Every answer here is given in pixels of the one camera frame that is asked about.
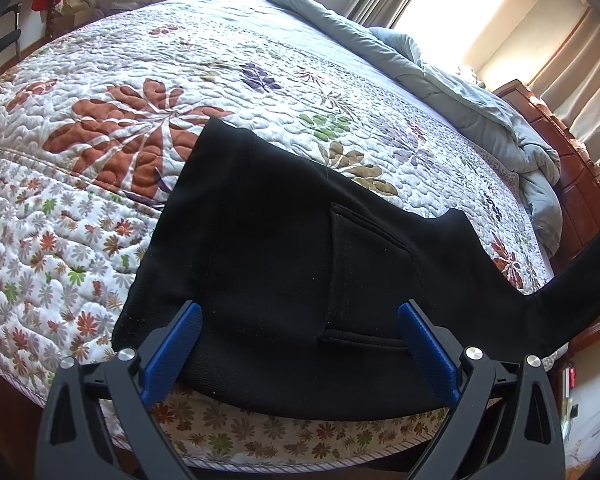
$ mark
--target silver screw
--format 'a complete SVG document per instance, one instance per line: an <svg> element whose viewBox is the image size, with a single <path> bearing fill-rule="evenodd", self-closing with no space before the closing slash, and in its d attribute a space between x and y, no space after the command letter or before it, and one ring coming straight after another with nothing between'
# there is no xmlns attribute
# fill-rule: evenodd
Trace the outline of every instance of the silver screw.
<svg viewBox="0 0 600 480"><path fill-rule="evenodd" d="M68 370L69 368L71 368L74 365L75 365L75 359L73 357L65 357L64 359L62 359L62 361L60 361L60 367L63 368L64 370Z"/></svg>
<svg viewBox="0 0 600 480"><path fill-rule="evenodd" d="M537 355L528 355L526 356L526 362L529 363L533 368L539 368L542 364L542 361Z"/></svg>
<svg viewBox="0 0 600 480"><path fill-rule="evenodd" d="M123 348L118 352L118 359L121 361L131 361L134 357L136 357L136 351L133 348Z"/></svg>
<svg viewBox="0 0 600 480"><path fill-rule="evenodd" d="M482 359L482 356L484 355L482 350L475 346L469 346L464 353L469 359L473 359L474 361Z"/></svg>

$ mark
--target wooden headboard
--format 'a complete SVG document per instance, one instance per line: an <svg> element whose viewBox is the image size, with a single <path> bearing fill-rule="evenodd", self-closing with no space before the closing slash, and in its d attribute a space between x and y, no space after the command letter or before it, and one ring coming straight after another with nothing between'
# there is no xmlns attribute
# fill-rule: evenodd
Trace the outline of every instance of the wooden headboard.
<svg viewBox="0 0 600 480"><path fill-rule="evenodd" d="M517 79L494 94L515 108L560 155L561 173L554 187L562 206L560 248L551 259L560 274L600 231L600 172L565 124ZM600 340L600 317L570 342L573 354Z"/></svg>

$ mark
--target floral quilt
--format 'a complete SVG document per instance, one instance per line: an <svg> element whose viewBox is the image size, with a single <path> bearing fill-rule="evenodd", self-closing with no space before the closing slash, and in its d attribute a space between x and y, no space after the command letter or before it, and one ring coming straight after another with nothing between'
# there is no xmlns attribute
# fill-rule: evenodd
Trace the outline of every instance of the floral quilt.
<svg viewBox="0 0 600 480"><path fill-rule="evenodd" d="M516 176L435 112L263 0L173 0L72 32L0 77L0 374L36 403L63 356L114 356L128 288L211 117L396 207L459 208L519 290L548 279ZM368 462L444 417L290 420L179 386L153 414L190 465L251 472Z"/></svg>

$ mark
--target baseboard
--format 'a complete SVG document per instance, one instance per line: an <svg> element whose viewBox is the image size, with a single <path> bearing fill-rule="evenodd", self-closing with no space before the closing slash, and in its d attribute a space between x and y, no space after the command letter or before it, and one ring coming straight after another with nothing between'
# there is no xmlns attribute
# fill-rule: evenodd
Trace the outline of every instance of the baseboard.
<svg viewBox="0 0 600 480"><path fill-rule="evenodd" d="M46 38L40 38L39 40L34 41L33 43L31 43L29 46L23 48L22 49L22 59L25 59L27 56L30 56L37 49L39 49L41 46L43 46L46 43L47 43L47 39ZM7 62L3 63L0 66L0 76L2 74L4 74L5 72L7 72L8 69L10 69L12 66L16 65L17 63L18 63L18 58L16 58L15 56L13 56Z"/></svg>

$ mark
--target blue blanket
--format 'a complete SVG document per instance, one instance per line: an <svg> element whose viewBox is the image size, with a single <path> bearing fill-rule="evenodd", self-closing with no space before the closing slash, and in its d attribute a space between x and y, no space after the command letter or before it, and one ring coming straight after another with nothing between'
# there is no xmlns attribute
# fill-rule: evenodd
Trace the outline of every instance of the blue blanket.
<svg viewBox="0 0 600 480"><path fill-rule="evenodd" d="M539 240L550 254L560 243L562 211L552 189L558 153L506 102L429 64L407 34L365 28L313 0L269 0L313 26L396 80L439 112L467 139L520 177L520 191Z"/></svg>

